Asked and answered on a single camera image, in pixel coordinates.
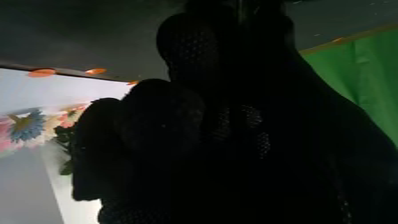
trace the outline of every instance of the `paper fan decoration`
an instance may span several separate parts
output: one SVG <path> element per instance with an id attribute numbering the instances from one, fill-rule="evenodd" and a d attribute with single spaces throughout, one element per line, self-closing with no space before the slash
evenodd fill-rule
<path id="1" fill-rule="evenodd" d="M 73 127 L 73 125 L 75 125 L 75 123 L 79 121 L 79 118 L 80 118 L 80 116 L 84 114 L 84 110 L 86 110 L 86 107 L 79 107 L 79 108 L 70 109 L 66 111 L 66 114 L 59 118 L 59 120 L 63 121 L 63 123 L 61 123 L 61 127 L 63 128 Z"/>
<path id="2" fill-rule="evenodd" d="M 9 127 L 11 127 L 11 122 L 2 120 L 0 121 L 0 153 L 8 151 L 8 149 L 11 148 Z"/>
<path id="3" fill-rule="evenodd" d="M 24 118 L 16 115 L 9 115 L 9 118 L 15 120 L 15 124 L 9 128 L 11 142 L 18 143 L 20 141 L 27 142 L 34 140 L 41 136 L 45 130 L 47 121 L 41 111 L 36 110 Z"/>

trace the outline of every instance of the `green curtain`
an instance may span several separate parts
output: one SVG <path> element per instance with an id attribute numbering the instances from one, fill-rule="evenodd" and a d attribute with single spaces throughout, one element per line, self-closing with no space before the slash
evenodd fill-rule
<path id="1" fill-rule="evenodd" d="M 320 77 L 366 110 L 398 146 L 398 30 L 304 55 Z"/>

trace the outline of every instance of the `white wall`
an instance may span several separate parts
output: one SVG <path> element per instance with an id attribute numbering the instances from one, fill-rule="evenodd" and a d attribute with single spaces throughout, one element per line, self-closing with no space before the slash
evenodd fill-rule
<path id="1" fill-rule="evenodd" d="M 31 78 L 27 71 L 0 69 L 0 116 L 34 108 L 57 108 L 112 97 L 132 86 L 66 76 Z M 22 149 L 0 158 L 0 224 L 95 224 L 100 202 L 75 202 L 72 179 L 59 175 L 59 147 Z"/>
<path id="2" fill-rule="evenodd" d="M 114 97 L 132 86 L 123 82 L 54 75 L 31 78 L 27 71 L 0 69 L 0 115 L 31 108 L 52 108 Z"/>
<path id="3" fill-rule="evenodd" d="M 38 150 L 0 159 L 0 224 L 63 224 Z"/>

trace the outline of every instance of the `paper decoration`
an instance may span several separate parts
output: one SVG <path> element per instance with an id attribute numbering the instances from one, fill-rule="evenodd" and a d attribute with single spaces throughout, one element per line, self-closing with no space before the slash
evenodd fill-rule
<path id="1" fill-rule="evenodd" d="M 0 152 L 4 152 L 11 148 L 9 128 L 11 128 L 11 122 L 8 120 L 2 120 L 0 121 Z"/>
<path id="2" fill-rule="evenodd" d="M 100 75 L 107 72 L 107 69 L 105 68 L 95 68 L 91 70 L 86 71 L 86 74 L 88 75 Z"/>
<path id="3" fill-rule="evenodd" d="M 79 108 L 70 109 L 66 111 L 66 114 L 59 118 L 59 120 L 63 121 L 61 127 L 64 127 L 64 128 L 73 127 L 73 125 L 75 125 L 75 123 L 79 121 L 79 118 L 80 118 L 80 116 L 84 114 L 84 110 L 86 110 L 86 107 L 79 107 Z"/>
<path id="4" fill-rule="evenodd" d="M 139 84 L 139 81 L 130 81 L 128 82 L 128 86 L 134 86 L 134 85 L 137 85 Z"/>
<path id="5" fill-rule="evenodd" d="M 38 69 L 34 70 L 31 73 L 29 73 L 29 77 L 32 78 L 43 78 L 43 77 L 48 77 L 52 76 L 54 74 L 57 73 L 56 69 Z"/>
<path id="6" fill-rule="evenodd" d="M 20 141 L 27 142 L 34 140 L 41 136 L 45 130 L 45 115 L 41 111 L 36 110 L 24 118 L 16 115 L 9 115 L 9 118 L 15 121 L 9 127 L 11 142 L 18 143 Z"/>

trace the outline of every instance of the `person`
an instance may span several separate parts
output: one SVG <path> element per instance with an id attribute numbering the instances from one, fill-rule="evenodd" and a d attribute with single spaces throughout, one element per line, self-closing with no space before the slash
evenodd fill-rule
<path id="1" fill-rule="evenodd" d="M 397 223 L 397 148 L 301 57 L 283 3 L 191 1 L 159 51 L 171 81 L 93 102 L 77 125 L 100 223 Z"/>

